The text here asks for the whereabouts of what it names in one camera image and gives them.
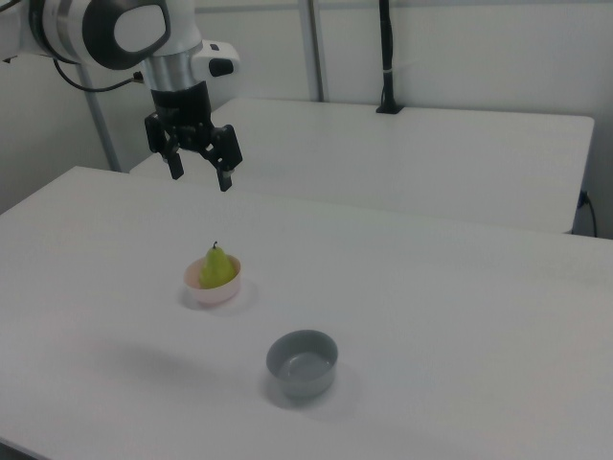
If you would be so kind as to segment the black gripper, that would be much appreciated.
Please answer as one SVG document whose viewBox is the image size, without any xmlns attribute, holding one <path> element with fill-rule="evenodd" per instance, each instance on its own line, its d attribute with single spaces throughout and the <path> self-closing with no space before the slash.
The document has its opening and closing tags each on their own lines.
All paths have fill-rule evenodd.
<svg viewBox="0 0 613 460">
<path fill-rule="evenodd" d="M 145 118 L 148 147 L 167 163 L 171 178 L 184 174 L 179 156 L 183 150 L 199 152 L 216 169 L 219 189 L 227 192 L 232 174 L 242 162 L 238 137 L 231 125 L 214 127 L 205 81 L 188 89 L 151 91 L 155 112 Z"/>
</svg>

